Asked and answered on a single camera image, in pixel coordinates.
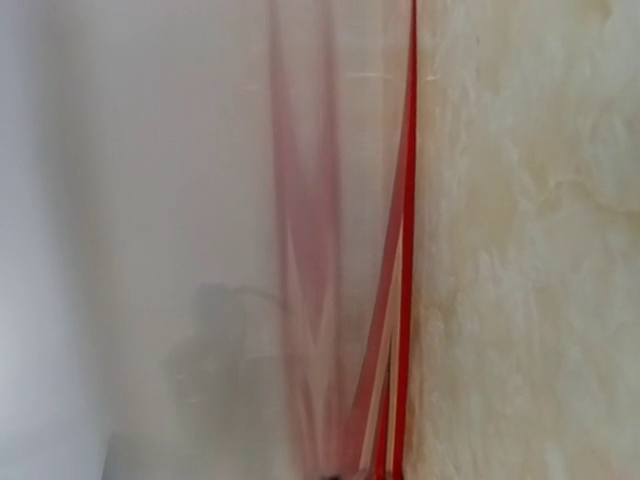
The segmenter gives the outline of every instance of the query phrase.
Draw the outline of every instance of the beige marble wall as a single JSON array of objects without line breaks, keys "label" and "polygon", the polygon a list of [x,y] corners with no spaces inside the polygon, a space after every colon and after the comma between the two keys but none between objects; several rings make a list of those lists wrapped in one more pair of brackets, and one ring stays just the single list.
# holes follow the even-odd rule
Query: beige marble wall
[{"label": "beige marble wall", "polygon": [[420,16],[409,478],[637,478],[638,4]]}]

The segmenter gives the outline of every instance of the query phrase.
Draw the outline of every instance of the marble surface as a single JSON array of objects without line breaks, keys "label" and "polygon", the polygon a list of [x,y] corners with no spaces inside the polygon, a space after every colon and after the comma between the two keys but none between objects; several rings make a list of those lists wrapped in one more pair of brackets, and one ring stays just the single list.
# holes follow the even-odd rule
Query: marble surface
[{"label": "marble surface", "polygon": [[637,2],[421,26],[409,478],[638,478]]}]

